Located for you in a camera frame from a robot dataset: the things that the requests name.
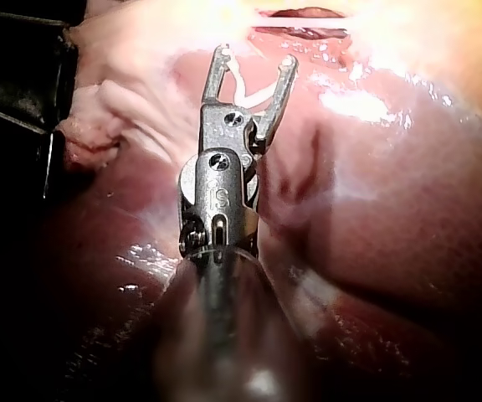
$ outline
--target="metal forceps tip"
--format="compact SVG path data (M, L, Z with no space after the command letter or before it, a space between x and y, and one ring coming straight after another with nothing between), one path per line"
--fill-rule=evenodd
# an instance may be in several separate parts
M203 91L203 105L225 106L225 104L218 101L218 95L223 84L224 76L230 71L228 62L230 62L232 57L232 50L227 44L218 46L213 52L206 85ZM258 115L251 116L251 120L255 124L255 135L251 138L251 141L249 141L249 147L252 150L257 150L257 154L265 153L274 139L274 134L282 122L298 68L299 61L297 58L291 54L286 55L279 64L279 77L276 81L274 94L271 97L269 106Z

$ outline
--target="screw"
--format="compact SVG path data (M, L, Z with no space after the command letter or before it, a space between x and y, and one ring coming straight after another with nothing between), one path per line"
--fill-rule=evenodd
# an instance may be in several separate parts
M252 163L252 158L250 157L250 155L244 153L243 155L241 155L241 163L247 168Z
M224 117L224 122L228 127L237 127L243 124L243 115L238 111L233 111L232 113L228 113Z
M209 159L209 166L213 170L222 172L223 170L228 169L230 166L230 160L223 153L216 153Z

